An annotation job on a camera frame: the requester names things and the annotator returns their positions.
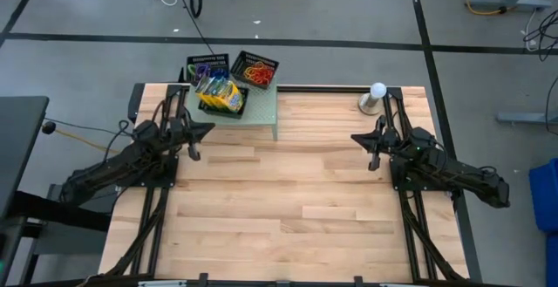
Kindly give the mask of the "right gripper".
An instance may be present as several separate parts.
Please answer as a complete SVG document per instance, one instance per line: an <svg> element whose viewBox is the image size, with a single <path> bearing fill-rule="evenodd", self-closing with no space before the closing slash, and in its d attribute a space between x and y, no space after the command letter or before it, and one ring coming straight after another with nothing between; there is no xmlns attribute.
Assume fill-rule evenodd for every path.
<svg viewBox="0 0 558 287"><path fill-rule="evenodd" d="M381 115L370 133L350 136L367 153L389 153L398 143L399 135L392 117Z"/></svg>

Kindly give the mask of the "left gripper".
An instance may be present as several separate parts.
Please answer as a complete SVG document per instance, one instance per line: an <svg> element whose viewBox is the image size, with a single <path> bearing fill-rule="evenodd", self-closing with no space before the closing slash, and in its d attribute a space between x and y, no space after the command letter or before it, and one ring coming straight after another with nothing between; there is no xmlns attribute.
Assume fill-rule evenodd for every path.
<svg viewBox="0 0 558 287"><path fill-rule="evenodd" d="M214 128L215 123L193 122L188 116L171 117L168 121L168 145L171 148L187 144L200 143Z"/></svg>

